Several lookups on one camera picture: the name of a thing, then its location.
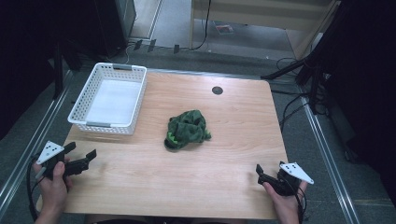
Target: basket handle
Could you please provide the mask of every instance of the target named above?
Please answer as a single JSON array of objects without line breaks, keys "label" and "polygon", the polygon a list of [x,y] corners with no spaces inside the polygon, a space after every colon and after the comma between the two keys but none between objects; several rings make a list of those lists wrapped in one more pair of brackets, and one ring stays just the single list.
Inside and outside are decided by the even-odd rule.
[{"label": "basket handle", "polygon": [[89,121],[87,121],[87,126],[100,127],[100,128],[111,128],[111,124],[109,124],[109,123],[89,122]]},{"label": "basket handle", "polygon": [[129,64],[113,63],[113,69],[118,69],[118,70],[132,70],[132,66],[129,65]]}]

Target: cable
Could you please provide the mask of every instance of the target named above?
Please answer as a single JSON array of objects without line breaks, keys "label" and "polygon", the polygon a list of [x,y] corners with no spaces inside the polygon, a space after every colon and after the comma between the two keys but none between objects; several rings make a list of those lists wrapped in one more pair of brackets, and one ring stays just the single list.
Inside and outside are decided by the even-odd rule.
[{"label": "cable", "polygon": [[31,159],[29,162],[29,165],[27,167],[27,172],[26,172],[26,189],[27,189],[27,196],[29,199],[29,210],[30,214],[32,215],[33,221],[36,221],[38,218],[37,212],[35,211],[35,204],[33,203],[33,190],[31,189],[30,185],[30,174],[32,172],[32,165],[35,159]]},{"label": "cable", "polygon": [[[201,26],[202,26],[202,30],[204,31],[206,28],[204,27],[204,20],[201,20]],[[209,49],[209,44],[206,42],[206,49],[204,51],[207,51],[207,49]]]},{"label": "cable", "polygon": [[316,69],[316,68],[317,68],[316,66],[312,67],[312,66],[310,66],[308,63],[306,63],[306,58],[304,58],[303,62],[304,62],[304,64],[305,64],[305,66],[306,66],[307,68],[309,68],[309,69]]},{"label": "cable", "polygon": [[[292,62],[290,62],[289,65],[291,65],[291,64],[297,62],[297,60],[296,60],[295,58],[281,58],[281,59],[279,59],[279,60],[276,61],[276,68],[277,68],[277,70],[281,70],[281,68],[279,67],[279,63],[280,63],[282,60],[287,60],[287,59],[292,59],[292,60],[293,60]],[[294,70],[292,70],[291,72],[292,72],[294,75],[298,75],[296,72],[294,72]]]},{"label": "cable", "polygon": [[201,45],[196,47],[196,48],[192,48],[191,50],[197,50],[199,49],[206,41],[206,37],[207,37],[207,21],[209,20],[209,12],[210,12],[210,5],[212,4],[212,0],[209,0],[209,6],[207,7],[207,14],[206,14],[206,24],[205,24],[205,38],[202,41]]},{"label": "cable", "polygon": [[[279,62],[281,61],[281,60],[285,60],[285,59],[293,59],[293,58],[282,58],[282,59],[279,59],[277,62],[276,62],[276,67],[277,67],[277,69],[279,69],[280,70],[280,68],[279,68]],[[320,77],[321,78],[321,80],[322,81],[320,81],[320,82],[323,82],[323,80],[324,81],[326,81],[326,78],[324,77],[324,76],[322,76],[322,77]],[[315,100],[315,108],[317,108],[317,106],[318,105],[323,105],[324,106],[324,111],[323,112],[319,112],[317,109],[315,109],[316,110],[316,112],[317,112],[317,114],[318,115],[328,115],[328,110],[327,110],[327,106],[326,106],[326,102],[327,102],[327,94],[325,93],[325,90],[324,90],[324,88],[321,86],[321,85],[318,85],[318,92],[317,92],[317,94],[316,94],[316,98],[314,99]],[[297,94],[299,94],[299,93],[293,93],[293,92],[286,92],[286,91],[271,91],[271,92],[273,92],[273,93],[282,93],[282,94],[287,94],[287,95],[297,95]]]},{"label": "cable", "polygon": [[[205,22],[205,38],[204,38],[203,42],[201,43],[201,45],[198,46],[198,47],[196,47],[196,48],[192,48],[192,49],[189,49],[189,48],[180,48],[180,50],[197,50],[197,49],[199,49],[199,48],[205,43],[206,38],[207,38],[207,22],[208,22],[208,20],[209,20],[209,12],[210,12],[210,6],[211,6],[211,4],[212,4],[212,0],[209,0],[209,6],[208,6],[208,8],[207,8],[206,22]],[[129,62],[128,48],[131,47],[131,46],[134,46],[134,44],[135,44],[135,43],[133,43],[132,45],[127,46],[127,48],[125,49],[125,54],[127,55],[127,61],[126,61],[126,63],[123,63],[123,64],[127,64],[127,63]],[[174,49],[174,48],[159,47],[159,46],[154,46],[154,48],[157,48],[157,49]]]},{"label": "cable", "polygon": [[286,120],[288,120],[292,115],[294,115],[295,113],[297,113],[300,109],[302,109],[306,104],[300,105],[297,109],[293,110],[289,115],[286,116],[286,111],[288,110],[288,107],[295,102],[296,100],[298,100],[300,97],[305,96],[306,93],[301,93],[298,94],[297,97],[295,97],[292,101],[290,101],[286,106],[285,109],[283,110],[283,115],[282,115],[282,120],[279,122],[280,125],[280,131],[283,133],[283,127],[285,125]]},{"label": "cable", "polygon": [[35,188],[38,186],[38,184],[40,184],[40,182],[41,182],[43,179],[44,179],[44,176],[42,176],[41,179],[40,179],[39,181],[35,182],[35,184],[33,185],[33,188],[32,188],[32,194],[33,194],[33,191],[35,191]]},{"label": "cable", "polygon": [[[281,176],[280,178],[282,178],[283,181],[285,181],[288,186],[290,187],[291,191],[294,191],[294,188],[291,186],[291,184],[289,183],[289,181]],[[298,198],[298,190],[297,192],[294,192],[294,196],[297,200],[297,204],[298,204],[298,219],[299,219],[299,223],[302,224],[303,223],[303,217],[304,217],[304,213],[305,213],[305,209],[306,209],[306,202],[305,202],[305,207],[303,208],[303,205],[301,204],[300,199]]]},{"label": "cable", "polygon": [[300,96],[309,95],[309,92],[299,93],[299,92],[288,92],[288,91],[277,91],[277,90],[271,90],[271,92],[279,93],[279,94],[286,94],[286,95],[300,95]]}]

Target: finger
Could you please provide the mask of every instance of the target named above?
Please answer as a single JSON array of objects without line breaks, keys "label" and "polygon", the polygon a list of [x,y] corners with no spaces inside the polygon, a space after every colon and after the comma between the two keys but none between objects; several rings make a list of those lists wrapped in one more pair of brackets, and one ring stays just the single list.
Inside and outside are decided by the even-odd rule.
[{"label": "finger", "polygon": [[58,163],[56,163],[55,167],[53,168],[52,176],[52,182],[54,185],[64,185],[64,163],[62,161],[58,161]]},{"label": "finger", "polygon": [[275,194],[276,194],[274,188],[273,188],[269,183],[264,182],[262,185],[264,186],[265,191],[267,191],[267,193],[268,193],[269,195],[272,196],[272,195],[275,195]]},{"label": "finger", "polygon": [[70,176],[66,177],[65,184],[66,184],[68,189],[73,188],[73,182],[72,182],[72,179],[70,178]]},{"label": "finger", "polygon": [[301,181],[300,183],[300,189],[305,192],[306,191],[306,187],[308,186],[308,183],[306,181]]},{"label": "finger", "polygon": [[41,170],[41,168],[42,168],[42,166],[41,165],[39,165],[39,164],[37,164],[36,162],[33,162],[33,169],[35,170],[35,173],[37,174],[40,170]]},{"label": "finger", "polygon": [[307,186],[308,186],[308,183],[305,182],[305,181],[302,181],[302,182],[300,183],[299,194],[298,194],[298,197],[299,197],[300,200],[303,199],[303,196],[304,196],[304,194],[305,194],[305,191],[306,191],[306,187],[307,187]]}]

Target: person's wrist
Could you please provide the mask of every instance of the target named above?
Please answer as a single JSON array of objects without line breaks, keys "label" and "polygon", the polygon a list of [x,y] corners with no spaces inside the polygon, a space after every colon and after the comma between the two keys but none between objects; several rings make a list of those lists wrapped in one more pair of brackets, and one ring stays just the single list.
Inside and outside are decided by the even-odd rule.
[{"label": "person's wrist", "polygon": [[61,206],[43,207],[36,223],[58,223],[63,212],[64,207]]},{"label": "person's wrist", "polygon": [[278,217],[279,224],[299,224],[298,215],[289,214],[287,216]]}]

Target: wooden table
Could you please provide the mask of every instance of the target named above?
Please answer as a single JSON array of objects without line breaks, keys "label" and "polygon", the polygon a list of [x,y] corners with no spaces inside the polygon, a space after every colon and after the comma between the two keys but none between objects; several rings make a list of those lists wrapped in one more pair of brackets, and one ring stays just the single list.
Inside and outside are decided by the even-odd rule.
[{"label": "wooden table", "polygon": [[[332,21],[338,0],[212,0],[210,21],[226,21],[286,30],[296,59],[308,52],[318,33]],[[190,48],[194,19],[206,20],[208,0],[191,1]]]},{"label": "wooden table", "polygon": [[[212,88],[224,92],[216,95]],[[169,118],[200,109],[212,139],[171,152]],[[72,176],[66,213],[163,217],[276,218],[257,184],[256,164],[276,176],[287,161],[269,84],[262,80],[148,73],[133,135],[73,126],[72,161],[96,148],[90,169]]]}]

